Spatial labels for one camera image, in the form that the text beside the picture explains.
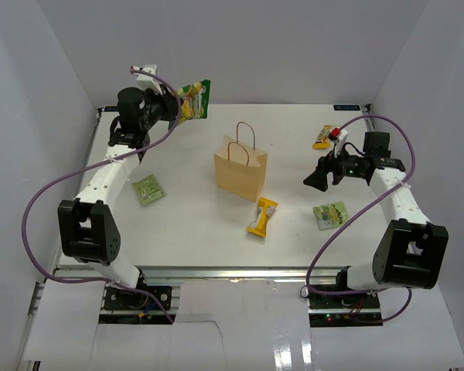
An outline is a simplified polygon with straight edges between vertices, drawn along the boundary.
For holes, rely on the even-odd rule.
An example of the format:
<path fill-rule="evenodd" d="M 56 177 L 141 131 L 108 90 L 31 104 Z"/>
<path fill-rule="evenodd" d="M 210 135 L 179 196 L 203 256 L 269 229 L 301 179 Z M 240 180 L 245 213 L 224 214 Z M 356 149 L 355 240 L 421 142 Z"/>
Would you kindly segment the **green yellow snack bag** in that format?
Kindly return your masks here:
<path fill-rule="evenodd" d="M 201 80 L 177 90 L 181 99 L 179 124 L 196 119 L 206 119 L 210 101 L 210 80 Z"/>

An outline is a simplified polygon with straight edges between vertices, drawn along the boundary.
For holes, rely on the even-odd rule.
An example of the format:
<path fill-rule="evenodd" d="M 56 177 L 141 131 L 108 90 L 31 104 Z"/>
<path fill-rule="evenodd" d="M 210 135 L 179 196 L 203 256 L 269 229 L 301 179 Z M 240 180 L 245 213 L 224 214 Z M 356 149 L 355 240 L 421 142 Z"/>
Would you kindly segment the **yellow snack bar wrapper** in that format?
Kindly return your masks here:
<path fill-rule="evenodd" d="M 270 199 L 261 197 L 258 200 L 258 214 L 255 221 L 253 221 L 247 228 L 249 233 L 256 236 L 265 238 L 267 235 L 267 225 L 271 216 L 277 209 L 278 204 Z"/>

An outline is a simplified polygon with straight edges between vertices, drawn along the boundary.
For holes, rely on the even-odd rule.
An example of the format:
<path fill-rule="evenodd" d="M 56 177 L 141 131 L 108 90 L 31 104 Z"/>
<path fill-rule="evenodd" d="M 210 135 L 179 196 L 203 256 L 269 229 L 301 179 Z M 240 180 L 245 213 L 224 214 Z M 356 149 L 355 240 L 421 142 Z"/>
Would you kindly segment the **brown paper bag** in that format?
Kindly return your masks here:
<path fill-rule="evenodd" d="M 252 145 L 239 139 L 240 125 L 251 130 Z M 213 154 L 217 186 L 243 199 L 255 202 L 265 184 L 268 153 L 256 145 L 252 126 L 244 121 L 236 125 L 236 137 L 225 136 Z"/>

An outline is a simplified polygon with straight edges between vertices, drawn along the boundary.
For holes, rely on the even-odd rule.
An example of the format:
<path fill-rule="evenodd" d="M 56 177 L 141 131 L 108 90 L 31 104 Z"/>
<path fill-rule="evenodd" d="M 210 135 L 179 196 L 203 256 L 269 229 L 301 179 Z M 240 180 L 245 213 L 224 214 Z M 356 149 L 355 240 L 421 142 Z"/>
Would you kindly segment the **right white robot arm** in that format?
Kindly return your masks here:
<path fill-rule="evenodd" d="M 370 262 L 345 267 L 336 275 L 335 302 L 352 308 L 362 291 L 433 288 L 449 241 L 447 229 L 432 223 L 418 207 L 402 161 L 391 157 L 388 133 L 366 132 L 359 155 L 346 150 L 347 135 L 345 130 L 332 129 L 328 138 L 333 150 L 318 160 L 304 184 L 325 192 L 328 175 L 333 176 L 333 185 L 345 177 L 363 179 L 377 196 L 388 226 Z"/>

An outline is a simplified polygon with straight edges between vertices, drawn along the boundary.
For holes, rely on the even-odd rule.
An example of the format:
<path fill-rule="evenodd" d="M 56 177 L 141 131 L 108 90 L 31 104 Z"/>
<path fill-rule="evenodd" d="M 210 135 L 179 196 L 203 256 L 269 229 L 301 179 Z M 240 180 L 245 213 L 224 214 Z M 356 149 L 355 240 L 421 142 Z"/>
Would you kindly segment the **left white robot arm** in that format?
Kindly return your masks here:
<path fill-rule="evenodd" d="M 57 209 L 63 254 L 89 265 L 108 281 L 124 286 L 121 299 L 140 308 L 148 289 L 141 271 L 121 252 L 121 234 L 112 208 L 150 144 L 149 130 L 160 121 L 176 122 L 177 95 L 128 87 L 118 93 L 118 116 L 111 122 L 103 165 L 72 200 Z"/>

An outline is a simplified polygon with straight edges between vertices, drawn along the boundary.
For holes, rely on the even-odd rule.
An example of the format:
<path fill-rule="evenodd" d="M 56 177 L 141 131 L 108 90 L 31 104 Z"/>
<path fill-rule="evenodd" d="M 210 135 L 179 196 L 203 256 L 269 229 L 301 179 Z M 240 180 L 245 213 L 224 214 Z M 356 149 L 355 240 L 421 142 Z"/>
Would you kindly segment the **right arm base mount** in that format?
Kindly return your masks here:
<path fill-rule="evenodd" d="M 375 295 L 320 295 L 304 285 L 299 291 L 309 307 L 311 328 L 347 328 L 382 325 L 380 301 Z"/>

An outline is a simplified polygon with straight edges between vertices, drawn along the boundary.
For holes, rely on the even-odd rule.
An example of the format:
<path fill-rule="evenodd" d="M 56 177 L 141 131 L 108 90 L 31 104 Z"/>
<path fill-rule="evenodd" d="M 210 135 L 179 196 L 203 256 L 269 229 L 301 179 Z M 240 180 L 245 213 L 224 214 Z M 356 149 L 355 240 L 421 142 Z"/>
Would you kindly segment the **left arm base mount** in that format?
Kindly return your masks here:
<path fill-rule="evenodd" d="M 99 323 L 105 325 L 171 325 L 175 315 L 171 314 L 172 287 L 141 287 L 155 296 L 169 313 L 171 321 L 151 296 L 123 291 L 120 288 L 106 287 L 99 315 Z"/>

